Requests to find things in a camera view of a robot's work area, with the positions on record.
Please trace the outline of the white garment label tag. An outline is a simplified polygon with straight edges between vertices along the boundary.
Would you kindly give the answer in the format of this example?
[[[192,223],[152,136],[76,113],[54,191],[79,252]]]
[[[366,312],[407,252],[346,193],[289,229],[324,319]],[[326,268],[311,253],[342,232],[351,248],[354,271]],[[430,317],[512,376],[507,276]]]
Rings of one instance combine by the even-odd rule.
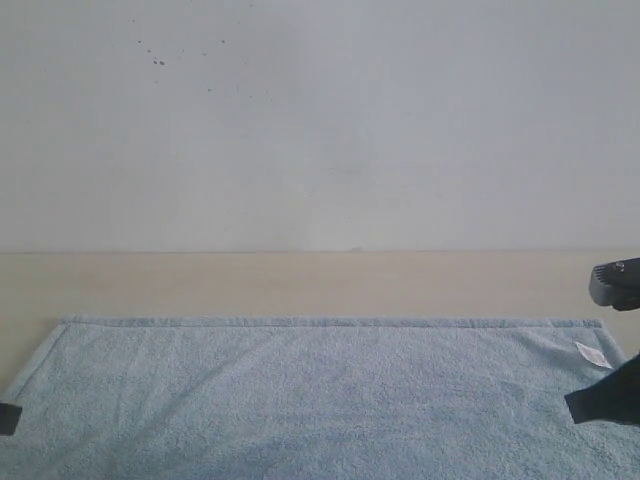
[[[589,347],[580,342],[576,342],[575,345],[582,357],[591,364],[604,369],[613,369],[613,366],[609,363],[609,361],[600,350]]]

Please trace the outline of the light blue terry towel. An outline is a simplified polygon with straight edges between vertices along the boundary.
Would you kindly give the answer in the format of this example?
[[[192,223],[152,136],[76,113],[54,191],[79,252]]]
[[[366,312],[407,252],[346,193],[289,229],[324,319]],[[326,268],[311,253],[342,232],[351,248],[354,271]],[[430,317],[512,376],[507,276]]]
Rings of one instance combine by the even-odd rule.
[[[5,479],[635,479],[639,432],[564,397],[596,320],[61,322],[4,394]]]

